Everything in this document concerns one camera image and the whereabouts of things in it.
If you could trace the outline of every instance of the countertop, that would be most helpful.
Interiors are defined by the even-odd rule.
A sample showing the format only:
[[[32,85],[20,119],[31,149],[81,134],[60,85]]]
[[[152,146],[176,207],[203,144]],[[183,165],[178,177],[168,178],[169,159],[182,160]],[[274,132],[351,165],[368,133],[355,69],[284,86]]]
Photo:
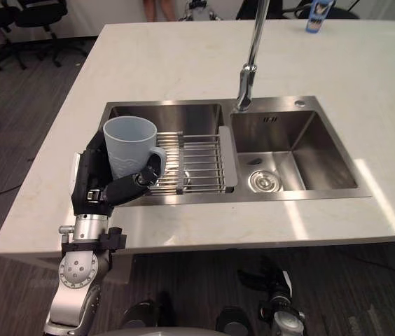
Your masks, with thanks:
[[[395,22],[265,23],[254,97],[314,95],[372,197],[117,208],[124,253],[395,240]],[[234,98],[254,23],[105,26],[0,231],[1,255],[58,256],[69,175],[107,102]]]

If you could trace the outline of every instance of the mug handle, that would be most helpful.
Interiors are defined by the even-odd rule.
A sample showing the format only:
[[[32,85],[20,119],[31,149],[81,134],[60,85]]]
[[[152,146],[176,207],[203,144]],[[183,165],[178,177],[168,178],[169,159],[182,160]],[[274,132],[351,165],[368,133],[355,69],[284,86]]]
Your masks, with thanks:
[[[160,176],[163,176],[167,164],[167,152],[160,147],[152,147],[149,152],[151,155],[157,155],[160,158]]]

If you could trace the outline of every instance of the stainless steel sink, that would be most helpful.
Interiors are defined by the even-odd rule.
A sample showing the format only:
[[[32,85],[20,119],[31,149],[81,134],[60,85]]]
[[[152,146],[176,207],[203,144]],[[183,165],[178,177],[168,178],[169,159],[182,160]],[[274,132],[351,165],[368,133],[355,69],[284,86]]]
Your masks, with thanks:
[[[155,123],[167,174],[126,205],[366,197],[369,191],[314,97],[108,103]]]

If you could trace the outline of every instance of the faucet spout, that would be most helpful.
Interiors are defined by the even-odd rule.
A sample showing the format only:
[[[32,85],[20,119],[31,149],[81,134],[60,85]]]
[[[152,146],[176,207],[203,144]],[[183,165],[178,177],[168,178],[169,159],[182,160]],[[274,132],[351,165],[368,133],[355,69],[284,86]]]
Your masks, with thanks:
[[[260,45],[261,33],[268,13],[270,0],[259,0],[256,10],[254,33],[252,35],[251,47],[249,50],[249,58],[247,63],[243,65],[240,73],[240,91],[238,93],[235,110],[237,112],[245,112],[251,103],[252,86],[254,85],[254,77],[256,72],[255,59]]]

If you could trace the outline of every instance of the robotic arm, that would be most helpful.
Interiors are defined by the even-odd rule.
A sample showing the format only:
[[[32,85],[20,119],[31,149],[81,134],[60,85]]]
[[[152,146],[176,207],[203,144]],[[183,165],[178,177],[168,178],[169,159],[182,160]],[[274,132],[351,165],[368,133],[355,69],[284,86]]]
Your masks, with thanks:
[[[272,336],[305,336],[305,315],[291,306],[293,293],[288,272],[263,256],[260,273],[238,271],[242,285],[268,294],[268,299],[258,304],[258,318],[269,324]]]
[[[102,280],[112,268],[111,254],[125,248],[126,243],[119,227],[107,229],[109,217],[115,206],[144,195],[159,174],[160,158],[152,155],[139,173],[114,181],[101,130],[82,154],[76,154],[70,185],[76,222],[59,228],[59,285],[46,319],[45,335],[88,334],[99,306]]]

